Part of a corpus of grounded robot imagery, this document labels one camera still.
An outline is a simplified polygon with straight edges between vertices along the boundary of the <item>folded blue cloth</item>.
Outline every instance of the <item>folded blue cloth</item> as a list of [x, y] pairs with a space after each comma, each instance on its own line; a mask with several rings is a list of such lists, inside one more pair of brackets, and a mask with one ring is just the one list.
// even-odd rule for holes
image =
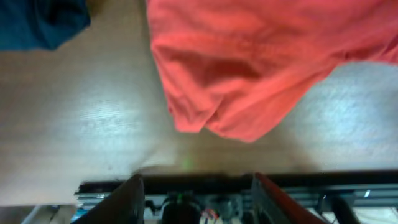
[[89, 24], [85, 0], [0, 0], [0, 50], [53, 50]]

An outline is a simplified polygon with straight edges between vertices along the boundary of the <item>blue cloth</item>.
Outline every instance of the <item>blue cloth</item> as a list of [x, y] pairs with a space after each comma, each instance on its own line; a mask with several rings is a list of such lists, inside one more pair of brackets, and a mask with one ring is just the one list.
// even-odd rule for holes
[[85, 0], [0, 0], [0, 50], [53, 50], [89, 24]]

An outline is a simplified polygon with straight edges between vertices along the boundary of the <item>table surface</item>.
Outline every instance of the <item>table surface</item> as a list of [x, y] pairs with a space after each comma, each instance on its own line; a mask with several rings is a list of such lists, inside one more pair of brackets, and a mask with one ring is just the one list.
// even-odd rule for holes
[[398, 69], [352, 64], [246, 144], [178, 133], [142, 1], [95, 1], [57, 51], [0, 53], [0, 205], [73, 203], [84, 180], [398, 168]]

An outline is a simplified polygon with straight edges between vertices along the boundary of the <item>red cloth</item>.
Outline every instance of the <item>red cloth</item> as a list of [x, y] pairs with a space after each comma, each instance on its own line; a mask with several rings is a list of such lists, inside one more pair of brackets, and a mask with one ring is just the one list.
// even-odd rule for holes
[[147, 0], [147, 15], [179, 131], [255, 141], [336, 66], [398, 62], [397, 0]]

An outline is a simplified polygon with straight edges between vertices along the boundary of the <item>garment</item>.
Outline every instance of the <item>garment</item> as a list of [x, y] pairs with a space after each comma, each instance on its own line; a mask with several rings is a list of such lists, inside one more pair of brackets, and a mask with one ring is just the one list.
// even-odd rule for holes
[[255, 141], [336, 66], [398, 62], [396, 0], [148, 0], [147, 16], [184, 132]]
[[89, 24], [85, 0], [0, 0], [0, 50], [53, 50]]

